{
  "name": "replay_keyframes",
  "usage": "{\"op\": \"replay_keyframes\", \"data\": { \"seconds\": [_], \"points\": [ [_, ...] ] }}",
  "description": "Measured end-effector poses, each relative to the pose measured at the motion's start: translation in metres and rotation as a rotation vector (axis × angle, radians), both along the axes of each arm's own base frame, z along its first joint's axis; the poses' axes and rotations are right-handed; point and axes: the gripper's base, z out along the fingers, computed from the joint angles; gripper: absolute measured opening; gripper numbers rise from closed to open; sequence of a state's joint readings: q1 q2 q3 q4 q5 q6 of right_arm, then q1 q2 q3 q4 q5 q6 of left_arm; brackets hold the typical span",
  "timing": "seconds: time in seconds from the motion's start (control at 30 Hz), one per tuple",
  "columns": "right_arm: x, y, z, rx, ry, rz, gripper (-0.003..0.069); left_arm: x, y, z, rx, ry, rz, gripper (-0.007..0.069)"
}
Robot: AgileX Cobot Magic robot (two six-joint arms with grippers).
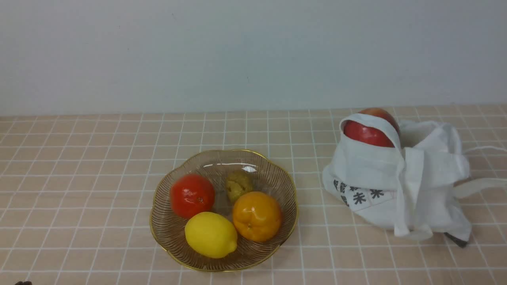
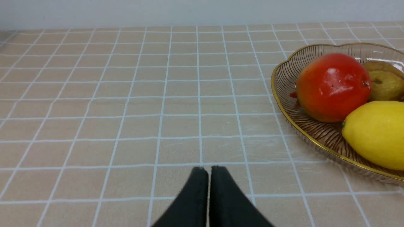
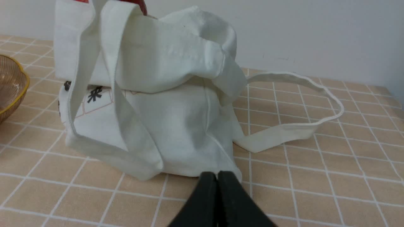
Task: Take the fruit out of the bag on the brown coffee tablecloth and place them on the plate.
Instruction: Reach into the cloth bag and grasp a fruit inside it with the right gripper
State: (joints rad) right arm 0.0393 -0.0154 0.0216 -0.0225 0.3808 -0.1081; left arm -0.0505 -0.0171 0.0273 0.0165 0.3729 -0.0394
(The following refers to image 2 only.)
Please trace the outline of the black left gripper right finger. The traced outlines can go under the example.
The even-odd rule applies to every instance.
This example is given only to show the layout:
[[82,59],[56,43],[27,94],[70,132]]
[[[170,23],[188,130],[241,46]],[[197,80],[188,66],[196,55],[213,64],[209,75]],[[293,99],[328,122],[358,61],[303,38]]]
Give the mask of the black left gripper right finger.
[[228,169],[212,166],[209,201],[211,227],[272,227],[238,187]]

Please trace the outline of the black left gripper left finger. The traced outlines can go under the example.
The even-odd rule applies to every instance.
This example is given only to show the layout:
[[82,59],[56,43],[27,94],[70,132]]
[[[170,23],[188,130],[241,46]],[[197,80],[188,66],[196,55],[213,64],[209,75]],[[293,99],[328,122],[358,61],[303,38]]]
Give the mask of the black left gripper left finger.
[[207,223],[208,172],[192,168],[190,175],[153,227],[205,227]]

